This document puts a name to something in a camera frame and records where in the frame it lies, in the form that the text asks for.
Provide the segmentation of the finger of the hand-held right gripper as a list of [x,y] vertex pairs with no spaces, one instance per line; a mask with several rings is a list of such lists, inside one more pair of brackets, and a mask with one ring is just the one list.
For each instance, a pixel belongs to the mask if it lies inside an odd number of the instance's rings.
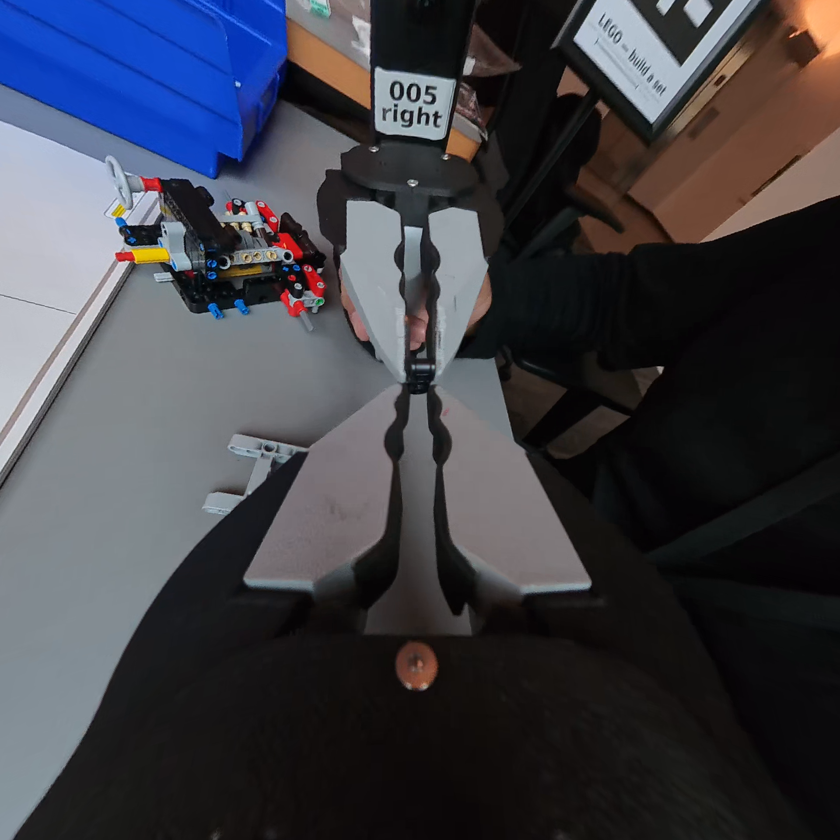
[[466,335],[487,273],[475,211],[445,208],[429,214],[423,245],[426,358],[440,382]]
[[406,303],[396,252],[403,244],[399,213],[367,200],[346,203],[343,284],[377,357],[396,382],[406,382]]

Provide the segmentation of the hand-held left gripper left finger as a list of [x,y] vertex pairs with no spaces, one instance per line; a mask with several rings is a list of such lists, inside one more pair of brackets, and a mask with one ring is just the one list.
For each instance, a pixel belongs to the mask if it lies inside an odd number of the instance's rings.
[[399,564],[404,388],[392,385],[310,447],[248,567],[251,589],[369,608]]

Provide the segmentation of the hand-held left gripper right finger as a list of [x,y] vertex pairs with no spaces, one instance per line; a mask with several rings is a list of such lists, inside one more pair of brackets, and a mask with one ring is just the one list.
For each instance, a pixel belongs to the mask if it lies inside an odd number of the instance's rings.
[[535,596],[589,592],[591,576],[526,451],[438,386],[427,418],[437,577],[450,611],[489,615]]

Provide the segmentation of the grey lego frame assembly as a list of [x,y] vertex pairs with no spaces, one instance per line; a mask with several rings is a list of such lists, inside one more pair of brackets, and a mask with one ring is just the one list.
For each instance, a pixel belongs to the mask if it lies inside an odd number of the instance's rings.
[[234,434],[227,444],[227,451],[238,457],[251,459],[254,464],[244,493],[215,491],[206,496],[203,511],[221,517],[228,515],[241,501],[257,490],[272,472],[285,465],[291,458],[306,455],[309,448],[261,436]]

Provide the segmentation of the person's right forearm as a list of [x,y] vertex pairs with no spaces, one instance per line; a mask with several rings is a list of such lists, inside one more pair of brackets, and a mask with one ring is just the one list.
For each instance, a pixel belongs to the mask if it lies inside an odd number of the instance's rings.
[[460,356],[597,352],[613,369],[667,365],[713,329],[769,347],[838,329],[839,199],[701,244],[490,262],[491,303]]

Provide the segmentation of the partly built lego model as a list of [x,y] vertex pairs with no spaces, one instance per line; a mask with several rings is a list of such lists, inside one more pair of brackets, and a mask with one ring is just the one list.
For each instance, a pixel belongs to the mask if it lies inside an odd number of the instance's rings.
[[312,316],[325,303],[327,258],[293,216],[238,198],[216,213],[204,186],[130,174],[111,155],[105,165],[119,195],[119,263],[159,266],[155,280],[172,284],[192,313],[220,320],[227,310],[246,316],[278,302],[313,330]]

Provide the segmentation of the lego instruction booklet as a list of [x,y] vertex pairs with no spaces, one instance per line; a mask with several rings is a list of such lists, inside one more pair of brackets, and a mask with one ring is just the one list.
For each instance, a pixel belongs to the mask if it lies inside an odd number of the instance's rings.
[[129,274],[105,163],[1,130],[1,477],[5,480]]

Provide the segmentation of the person's right hand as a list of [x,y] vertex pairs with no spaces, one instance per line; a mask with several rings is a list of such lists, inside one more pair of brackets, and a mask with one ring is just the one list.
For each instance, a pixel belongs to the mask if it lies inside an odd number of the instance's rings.
[[[364,326],[361,316],[356,311],[353,301],[350,298],[350,294],[345,288],[341,269],[338,270],[338,279],[342,306],[356,339],[361,342],[371,342],[372,339]],[[478,292],[476,304],[467,323],[465,331],[466,337],[474,335],[478,330],[478,325],[488,314],[491,303],[492,289],[490,284],[490,274],[486,273]],[[421,307],[416,313],[409,314],[406,318],[410,349],[419,350],[426,341],[427,327],[429,324],[429,312],[425,309],[425,307]]]

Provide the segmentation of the black office chair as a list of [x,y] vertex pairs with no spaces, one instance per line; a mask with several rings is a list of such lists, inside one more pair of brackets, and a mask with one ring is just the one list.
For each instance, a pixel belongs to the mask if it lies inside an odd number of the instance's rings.
[[[486,139],[474,162],[504,215],[502,248],[516,263],[568,255],[590,217],[621,234],[624,226],[600,197],[579,185],[601,138],[597,105],[607,92],[564,42],[575,2],[479,2],[478,25],[518,65],[495,82]],[[545,449],[596,409],[630,417],[642,393],[631,372],[609,372],[594,353],[503,348],[500,378],[512,366],[564,389],[524,438]]]

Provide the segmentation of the framed paper sign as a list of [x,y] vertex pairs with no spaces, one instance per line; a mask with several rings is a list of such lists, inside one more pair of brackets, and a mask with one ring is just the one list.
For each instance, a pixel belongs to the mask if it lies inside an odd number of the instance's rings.
[[764,1],[580,1],[552,47],[646,144],[661,137]]

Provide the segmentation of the person's dark clothing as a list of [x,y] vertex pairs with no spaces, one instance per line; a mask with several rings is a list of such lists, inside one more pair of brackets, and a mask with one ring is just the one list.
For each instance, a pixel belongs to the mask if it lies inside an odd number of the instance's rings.
[[525,354],[663,366],[630,419],[568,468],[660,553],[776,783],[838,838],[838,325],[824,302],[651,324],[528,320]]

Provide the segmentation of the blue plastic storage bin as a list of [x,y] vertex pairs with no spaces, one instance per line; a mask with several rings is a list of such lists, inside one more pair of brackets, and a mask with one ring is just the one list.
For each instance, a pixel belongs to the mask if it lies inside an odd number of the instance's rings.
[[1,81],[215,178],[287,71],[283,1],[2,1]]

